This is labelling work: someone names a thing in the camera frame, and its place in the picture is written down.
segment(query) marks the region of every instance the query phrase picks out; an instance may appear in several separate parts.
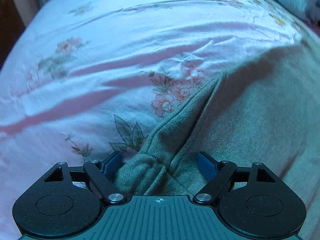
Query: floral bedsheet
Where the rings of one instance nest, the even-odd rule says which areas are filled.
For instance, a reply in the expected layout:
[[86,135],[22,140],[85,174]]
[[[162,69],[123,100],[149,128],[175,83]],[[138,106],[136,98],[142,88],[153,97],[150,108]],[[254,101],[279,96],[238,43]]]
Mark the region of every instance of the floral bedsheet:
[[47,3],[0,72],[0,239],[19,238],[13,203],[56,162],[129,162],[217,72],[303,33],[273,0]]

